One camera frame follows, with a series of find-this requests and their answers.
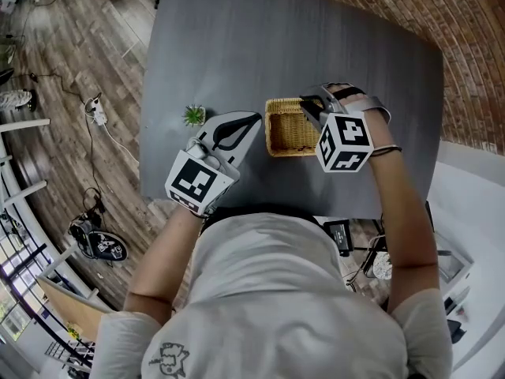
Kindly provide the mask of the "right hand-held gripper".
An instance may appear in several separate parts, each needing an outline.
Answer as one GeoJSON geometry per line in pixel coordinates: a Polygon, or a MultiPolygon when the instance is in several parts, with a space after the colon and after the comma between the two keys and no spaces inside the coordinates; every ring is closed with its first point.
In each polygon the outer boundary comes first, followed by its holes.
{"type": "Polygon", "coordinates": [[[356,173],[371,157],[375,148],[365,120],[366,111],[379,111],[385,122],[391,114],[375,96],[342,105],[341,99],[361,93],[348,84],[337,92],[330,91],[331,84],[318,84],[307,88],[301,99],[316,100],[319,106],[301,106],[308,121],[315,129],[321,129],[316,144],[316,156],[326,173],[356,173]]]}

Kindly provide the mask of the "white power strip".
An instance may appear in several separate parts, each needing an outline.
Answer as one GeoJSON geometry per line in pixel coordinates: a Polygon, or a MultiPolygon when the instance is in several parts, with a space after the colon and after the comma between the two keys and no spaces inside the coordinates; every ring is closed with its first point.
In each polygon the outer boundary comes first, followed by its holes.
{"type": "Polygon", "coordinates": [[[88,99],[84,105],[84,111],[98,126],[107,124],[108,118],[100,102],[100,96],[88,99]]]}

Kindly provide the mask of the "person's white t-shirt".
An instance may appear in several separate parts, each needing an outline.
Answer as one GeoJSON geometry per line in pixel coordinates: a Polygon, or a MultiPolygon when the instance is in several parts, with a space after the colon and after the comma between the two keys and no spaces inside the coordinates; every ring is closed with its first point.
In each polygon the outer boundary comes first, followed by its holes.
{"type": "Polygon", "coordinates": [[[346,289],[338,259],[308,220],[214,223],[197,241],[185,306],[166,324],[104,316],[90,379],[449,379],[440,292],[387,313],[346,289]]]}

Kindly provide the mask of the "black framed window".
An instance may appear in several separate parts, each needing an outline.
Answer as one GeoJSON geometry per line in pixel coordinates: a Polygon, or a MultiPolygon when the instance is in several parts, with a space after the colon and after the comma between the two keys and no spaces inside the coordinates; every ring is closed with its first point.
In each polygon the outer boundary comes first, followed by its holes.
{"type": "Polygon", "coordinates": [[[51,312],[37,277],[52,262],[47,244],[28,227],[17,206],[0,213],[0,328],[18,341],[38,314],[51,312]]]}

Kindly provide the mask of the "wicker basket organizer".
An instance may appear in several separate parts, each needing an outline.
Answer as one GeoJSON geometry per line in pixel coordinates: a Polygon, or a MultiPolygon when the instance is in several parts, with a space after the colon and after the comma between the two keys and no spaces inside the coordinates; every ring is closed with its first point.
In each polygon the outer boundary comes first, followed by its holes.
{"type": "Polygon", "coordinates": [[[270,99],[265,104],[265,139],[272,157],[314,156],[320,132],[305,117],[302,99],[270,99]]]}

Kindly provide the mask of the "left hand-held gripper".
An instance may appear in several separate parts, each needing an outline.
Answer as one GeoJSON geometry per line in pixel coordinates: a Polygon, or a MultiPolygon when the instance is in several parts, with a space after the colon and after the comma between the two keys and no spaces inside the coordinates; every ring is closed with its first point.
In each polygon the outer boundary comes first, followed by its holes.
{"type": "MultiPolygon", "coordinates": [[[[253,144],[262,117],[251,111],[232,111],[206,121],[196,137],[237,167],[253,144]]],[[[214,203],[236,182],[233,173],[206,152],[196,138],[180,150],[165,182],[166,195],[196,216],[211,212],[214,203]]]]}

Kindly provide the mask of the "small potted green plant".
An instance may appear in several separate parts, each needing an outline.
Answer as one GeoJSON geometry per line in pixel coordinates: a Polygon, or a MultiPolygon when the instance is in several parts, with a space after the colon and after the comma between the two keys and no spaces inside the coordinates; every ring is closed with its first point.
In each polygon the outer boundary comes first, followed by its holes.
{"type": "Polygon", "coordinates": [[[206,108],[195,104],[186,106],[183,122],[186,126],[202,126],[206,122],[206,108]]]}

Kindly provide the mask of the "person's left forearm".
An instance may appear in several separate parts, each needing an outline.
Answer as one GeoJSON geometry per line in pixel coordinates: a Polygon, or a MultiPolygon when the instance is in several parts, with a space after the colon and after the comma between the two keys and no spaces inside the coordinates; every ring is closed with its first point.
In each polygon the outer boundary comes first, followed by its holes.
{"type": "Polygon", "coordinates": [[[123,310],[143,313],[161,325],[171,317],[203,220],[177,206],[138,264],[123,310]]]}

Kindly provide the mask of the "patterned round seat cushion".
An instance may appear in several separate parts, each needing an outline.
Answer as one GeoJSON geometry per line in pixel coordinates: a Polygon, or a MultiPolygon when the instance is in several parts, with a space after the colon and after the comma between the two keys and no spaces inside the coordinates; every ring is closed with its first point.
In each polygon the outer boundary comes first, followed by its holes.
{"type": "Polygon", "coordinates": [[[372,273],[379,280],[390,280],[392,264],[388,252],[378,252],[372,264],[372,273]]]}

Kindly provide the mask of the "white wooden rack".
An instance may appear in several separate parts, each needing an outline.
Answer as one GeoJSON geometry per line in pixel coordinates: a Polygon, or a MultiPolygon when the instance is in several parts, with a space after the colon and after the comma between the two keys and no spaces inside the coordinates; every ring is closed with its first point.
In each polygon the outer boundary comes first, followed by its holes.
{"type": "MultiPolygon", "coordinates": [[[[50,123],[51,120],[49,118],[41,118],[35,120],[0,124],[0,143],[2,143],[2,133],[19,129],[27,129],[31,127],[47,126],[50,125],[50,123]]],[[[46,181],[41,181],[36,183],[35,185],[29,186],[28,188],[21,190],[19,193],[16,193],[13,196],[6,196],[2,188],[2,168],[5,165],[9,165],[9,162],[12,158],[13,157],[11,155],[3,156],[0,158],[0,212],[3,212],[5,208],[14,205],[21,199],[25,199],[28,195],[38,190],[41,190],[42,188],[45,188],[47,186],[46,181]]]]}

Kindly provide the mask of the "black device with stickers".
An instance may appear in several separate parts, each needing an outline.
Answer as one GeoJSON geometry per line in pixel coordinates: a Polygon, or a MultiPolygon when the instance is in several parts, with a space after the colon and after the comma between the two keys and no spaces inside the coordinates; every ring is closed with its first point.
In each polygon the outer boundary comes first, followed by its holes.
{"type": "Polygon", "coordinates": [[[102,231],[89,219],[75,219],[70,224],[68,233],[77,242],[81,253],[89,259],[122,262],[128,257],[128,250],[121,237],[102,231]]]}

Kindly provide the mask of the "black wrist band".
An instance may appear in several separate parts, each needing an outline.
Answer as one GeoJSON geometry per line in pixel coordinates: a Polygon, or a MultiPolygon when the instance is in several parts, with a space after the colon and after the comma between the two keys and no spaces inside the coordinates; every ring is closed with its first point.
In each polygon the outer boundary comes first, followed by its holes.
{"type": "Polygon", "coordinates": [[[382,147],[378,147],[373,150],[371,157],[383,156],[390,152],[402,152],[402,148],[396,144],[389,144],[382,147]]]}

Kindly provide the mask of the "black folding chair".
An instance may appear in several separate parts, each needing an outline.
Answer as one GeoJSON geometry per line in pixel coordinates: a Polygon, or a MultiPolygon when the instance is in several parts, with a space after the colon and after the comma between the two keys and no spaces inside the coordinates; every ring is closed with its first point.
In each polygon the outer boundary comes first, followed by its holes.
{"type": "Polygon", "coordinates": [[[350,278],[346,281],[346,286],[349,287],[352,291],[357,292],[355,281],[358,275],[360,273],[363,273],[365,276],[367,276],[367,273],[372,269],[373,262],[376,259],[377,255],[387,252],[385,235],[377,235],[373,237],[366,248],[355,247],[355,249],[365,251],[365,259],[356,272],[350,273],[350,278]]]}

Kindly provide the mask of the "light wooden board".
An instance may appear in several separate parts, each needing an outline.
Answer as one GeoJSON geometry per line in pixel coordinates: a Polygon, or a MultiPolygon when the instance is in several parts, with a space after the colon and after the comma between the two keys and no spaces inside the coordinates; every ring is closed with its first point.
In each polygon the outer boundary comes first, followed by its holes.
{"type": "Polygon", "coordinates": [[[36,280],[63,322],[75,326],[81,337],[95,342],[102,316],[112,312],[111,308],[99,302],[95,291],[85,298],[45,276],[38,276],[36,280]]]}

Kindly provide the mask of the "person's right forearm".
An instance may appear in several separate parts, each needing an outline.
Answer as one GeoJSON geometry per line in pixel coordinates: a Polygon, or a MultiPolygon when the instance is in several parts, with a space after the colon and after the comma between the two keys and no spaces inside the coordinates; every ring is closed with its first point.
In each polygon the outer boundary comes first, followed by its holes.
{"type": "Polygon", "coordinates": [[[416,293],[440,287],[436,241],[399,150],[369,160],[380,195],[388,253],[392,263],[391,313],[416,293]]]}

